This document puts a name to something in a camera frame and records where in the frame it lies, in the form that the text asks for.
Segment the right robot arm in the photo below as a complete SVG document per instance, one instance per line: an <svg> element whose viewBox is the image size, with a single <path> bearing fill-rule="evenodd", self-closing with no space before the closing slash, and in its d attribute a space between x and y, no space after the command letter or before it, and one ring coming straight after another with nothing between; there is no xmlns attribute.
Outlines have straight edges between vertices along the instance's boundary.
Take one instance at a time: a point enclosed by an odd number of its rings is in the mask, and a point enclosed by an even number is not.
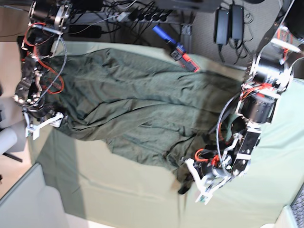
<svg viewBox="0 0 304 228"><path fill-rule="evenodd" d="M36 0L29 8L28 28L24 36L18 38L21 80L13 96L28 122L36 119L40 123L54 123L64 117L54 103L47 101L47 95L61 93L64 88L61 73L67 62L67 51L59 69L54 69L50 60L58 45L64 44L63 34L72 11L69 0Z"/></svg>

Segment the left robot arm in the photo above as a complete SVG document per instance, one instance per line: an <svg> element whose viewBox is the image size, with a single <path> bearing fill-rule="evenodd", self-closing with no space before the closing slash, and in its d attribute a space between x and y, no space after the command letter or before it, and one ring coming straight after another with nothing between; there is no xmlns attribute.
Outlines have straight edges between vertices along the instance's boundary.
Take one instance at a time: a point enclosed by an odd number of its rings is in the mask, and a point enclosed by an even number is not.
<svg viewBox="0 0 304 228"><path fill-rule="evenodd" d="M248 64L240 93L219 115L213 128L215 149L198 150L185 160L200 200L247 173L261 126L272 122L281 95L294 78L293 66L303 58L304 3L287 0Z"/></svg>

